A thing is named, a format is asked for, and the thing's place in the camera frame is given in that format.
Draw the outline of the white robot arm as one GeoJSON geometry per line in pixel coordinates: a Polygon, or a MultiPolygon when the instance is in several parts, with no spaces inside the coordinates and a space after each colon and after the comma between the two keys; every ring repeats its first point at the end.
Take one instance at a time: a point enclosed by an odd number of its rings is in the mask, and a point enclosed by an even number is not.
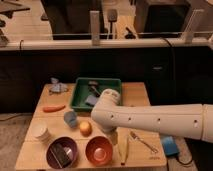
{"type": "Polygon", "coordinates": [[[140,129],[213,143],[213,105],[119,106],[120,94],[105,89],[91,118],[111,132],[117,127],[140,129]]]}

